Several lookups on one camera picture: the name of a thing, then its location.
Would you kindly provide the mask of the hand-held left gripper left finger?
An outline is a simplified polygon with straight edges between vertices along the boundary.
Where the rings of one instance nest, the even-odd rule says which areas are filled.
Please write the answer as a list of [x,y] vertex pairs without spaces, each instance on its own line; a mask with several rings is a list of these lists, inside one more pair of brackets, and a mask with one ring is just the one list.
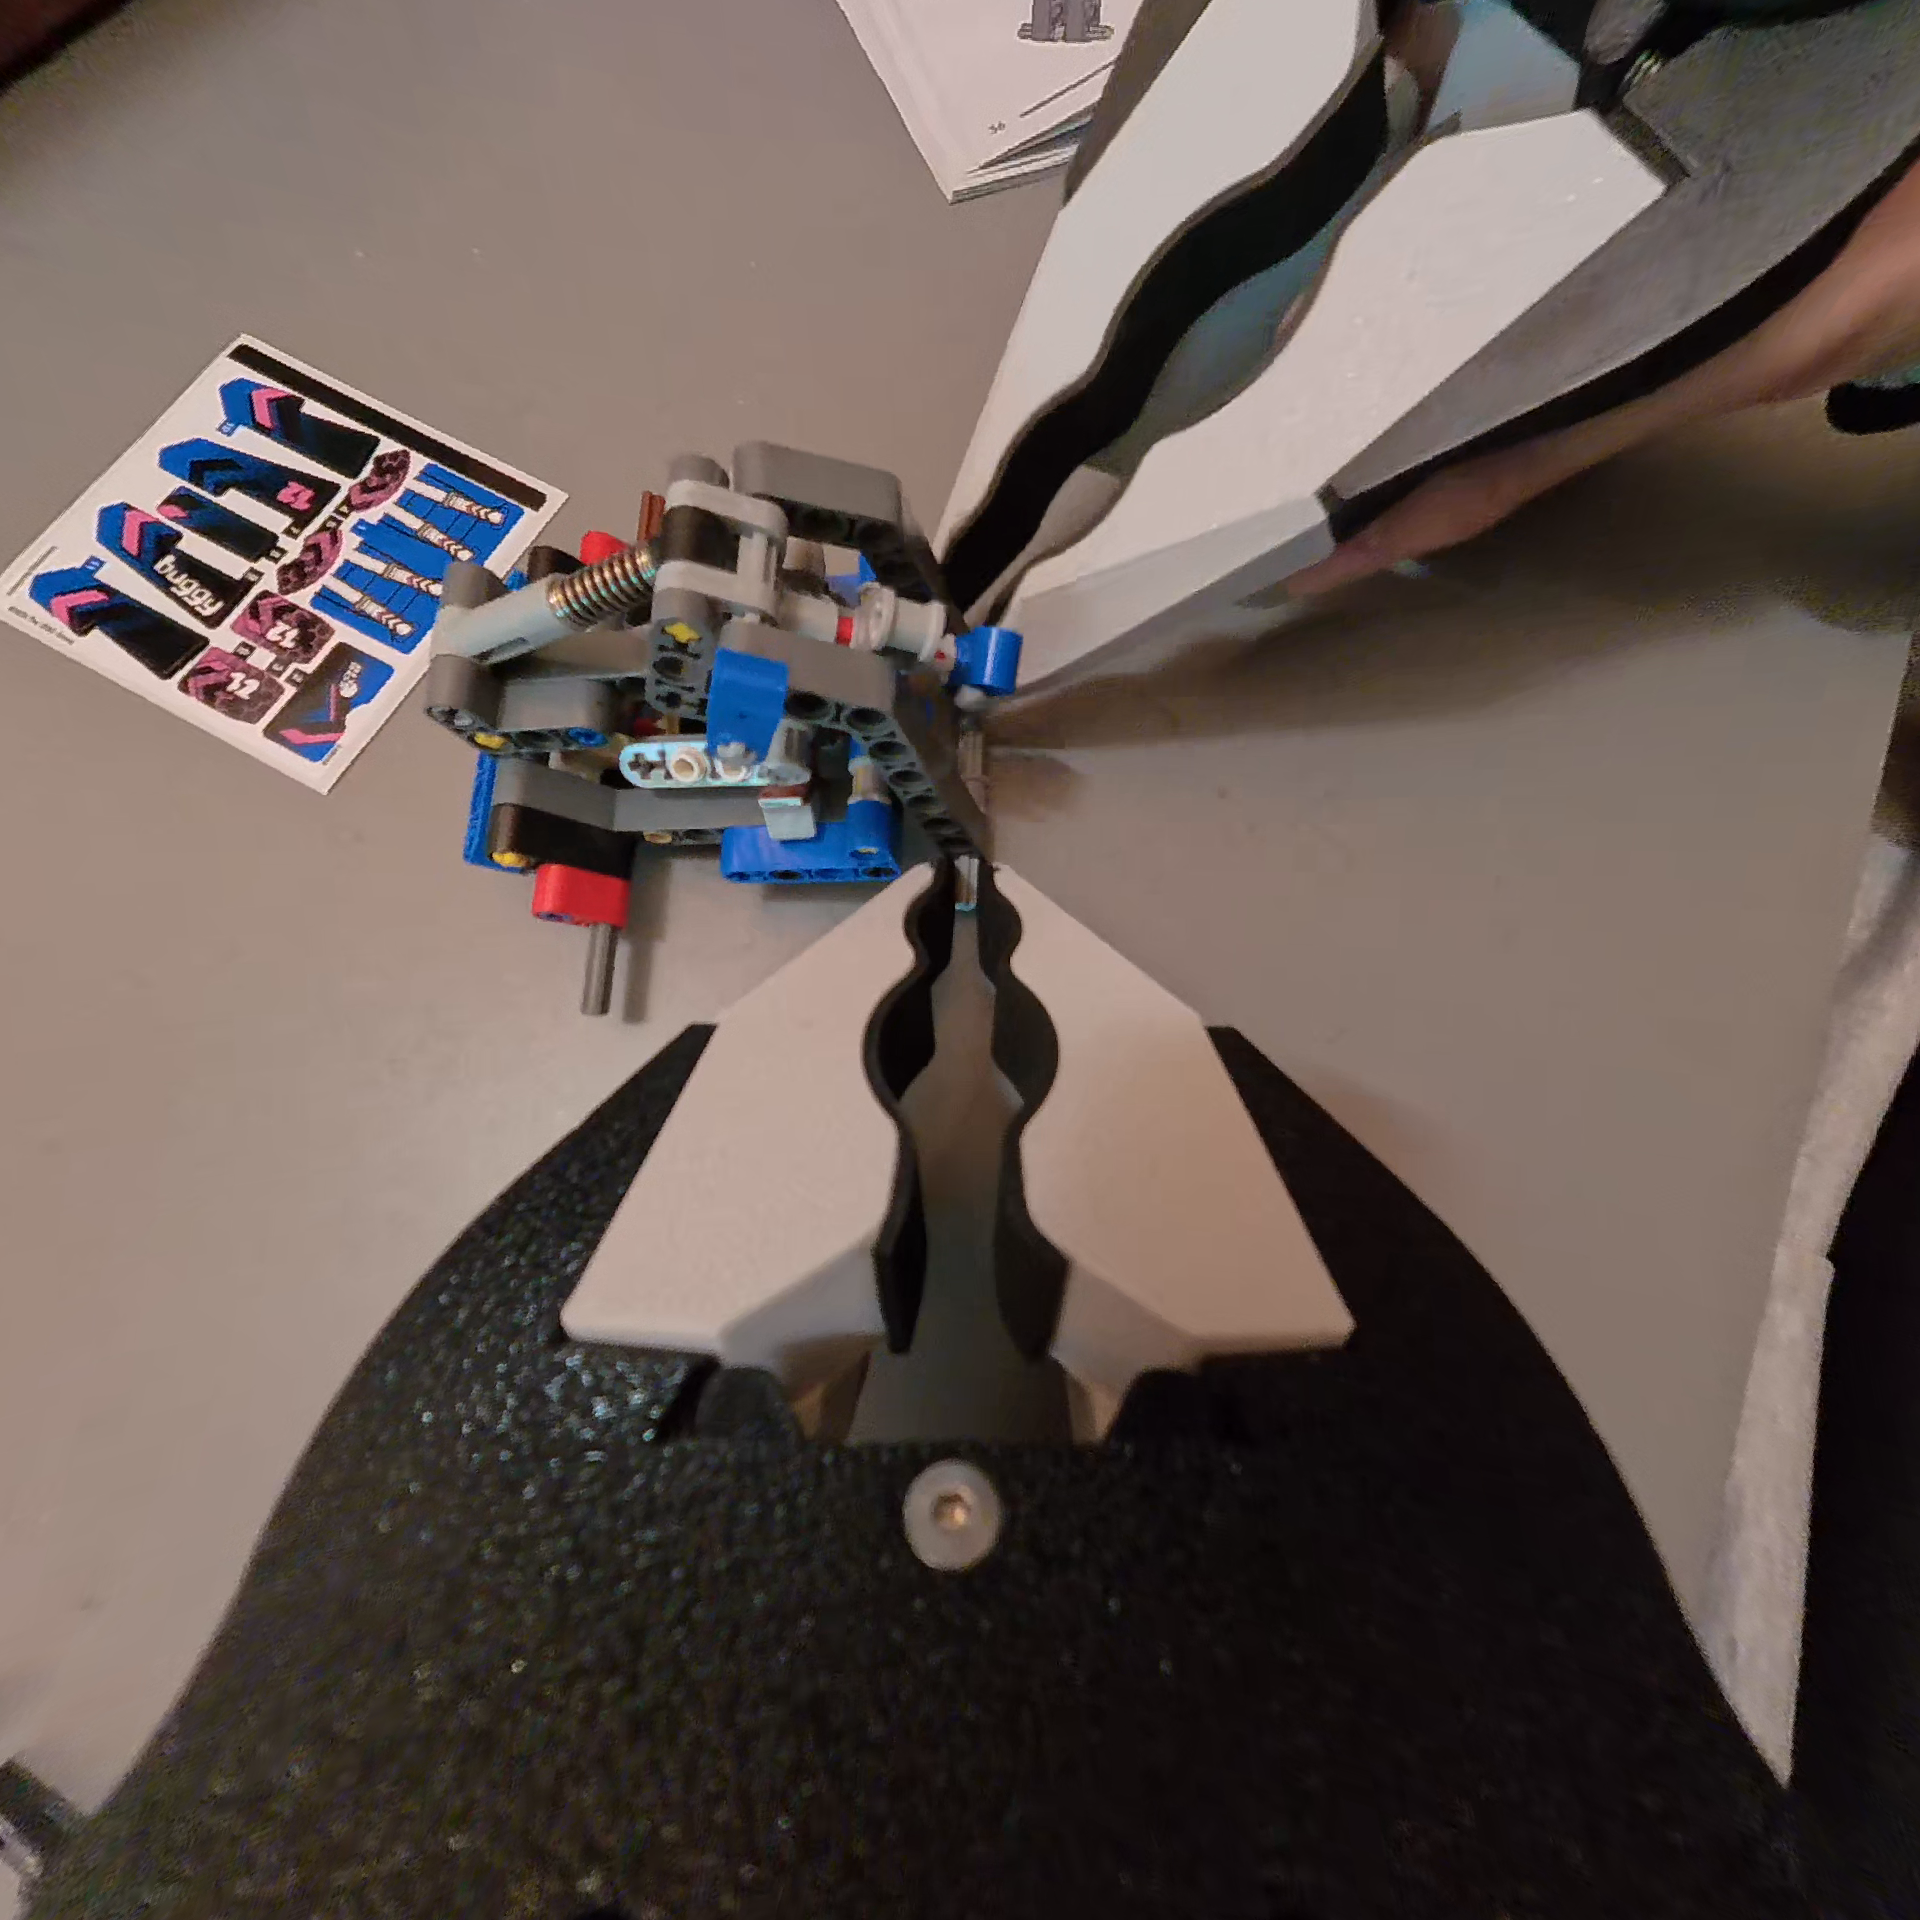
[[950,936],[950,865],[914,867],[732,1002],[562,1308],[572,1340],[720,1365],[910,1347],[926,1222],[900,1092]]

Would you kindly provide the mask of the grey blue lego chassis assembly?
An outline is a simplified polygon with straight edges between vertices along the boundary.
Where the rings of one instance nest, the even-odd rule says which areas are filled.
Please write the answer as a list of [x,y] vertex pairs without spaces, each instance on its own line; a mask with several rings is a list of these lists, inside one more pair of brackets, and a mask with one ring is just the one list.
[[1023,639],[967,629],[900,478],[767,440],[674,461],[634,541],[457,560],[426,714],[477,756],[472,865],[533,883],[613,1009],[649,851],[714,851],[767,891],[867,888],[914,844],[961,899],[995,848],[973,705]]

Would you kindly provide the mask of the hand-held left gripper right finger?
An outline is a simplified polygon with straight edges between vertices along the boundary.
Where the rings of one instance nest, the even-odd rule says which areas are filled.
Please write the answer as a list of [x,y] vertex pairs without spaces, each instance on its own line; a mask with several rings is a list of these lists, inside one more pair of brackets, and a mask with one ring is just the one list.
[[1355,1319],[1206,1023],[1008,867],[976,884],[991,1053],[1018,1108],[995,1278],[1023,1356],[1205,1365]]

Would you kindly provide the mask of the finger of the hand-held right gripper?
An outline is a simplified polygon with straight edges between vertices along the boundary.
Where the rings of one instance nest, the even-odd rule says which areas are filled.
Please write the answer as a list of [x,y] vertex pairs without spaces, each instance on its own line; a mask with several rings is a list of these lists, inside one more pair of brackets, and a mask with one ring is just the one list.
[[1315,240],[1386,139],[1381,5],[1142,5],[948,497],[950,593],[997,589],[1188,330]]
[[1105,518],[1025,577],[1023,677],[1060,680],[1324,560],[1336,477],[1664,193],[1595,110],[1414,150],[1259,379],[1154,444]]

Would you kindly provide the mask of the open lego instruction booklet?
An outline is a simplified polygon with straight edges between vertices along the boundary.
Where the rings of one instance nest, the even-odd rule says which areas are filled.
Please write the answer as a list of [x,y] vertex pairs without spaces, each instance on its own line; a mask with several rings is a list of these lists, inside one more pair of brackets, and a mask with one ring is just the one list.
[[948,204],[1060,175],[1141,2],[840,2]]

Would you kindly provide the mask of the blue pink sticker sheet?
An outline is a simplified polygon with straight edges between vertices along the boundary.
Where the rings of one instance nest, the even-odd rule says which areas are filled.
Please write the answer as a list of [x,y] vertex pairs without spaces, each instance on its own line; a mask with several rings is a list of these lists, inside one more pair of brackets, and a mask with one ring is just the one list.
[[455,564],[569,493],[243,335],[5,568],[5,629],[312,795],[425,678]]

